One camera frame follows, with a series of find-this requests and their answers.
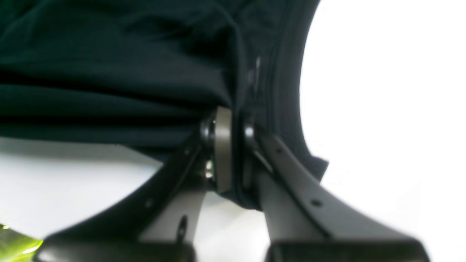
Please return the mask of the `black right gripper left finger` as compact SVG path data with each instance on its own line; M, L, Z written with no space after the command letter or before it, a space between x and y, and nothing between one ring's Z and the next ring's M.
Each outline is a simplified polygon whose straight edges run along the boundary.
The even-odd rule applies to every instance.
M232 112L218 107L142 186L105 211L47 237L34 262L196 262L207 192L232 189Z

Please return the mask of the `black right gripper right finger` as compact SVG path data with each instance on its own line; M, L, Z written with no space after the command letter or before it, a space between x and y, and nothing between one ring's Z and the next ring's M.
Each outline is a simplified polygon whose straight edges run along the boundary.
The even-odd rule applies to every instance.
M429 262L417 239L349 207L274 134L246 120L246 188L263 211L266 262Z

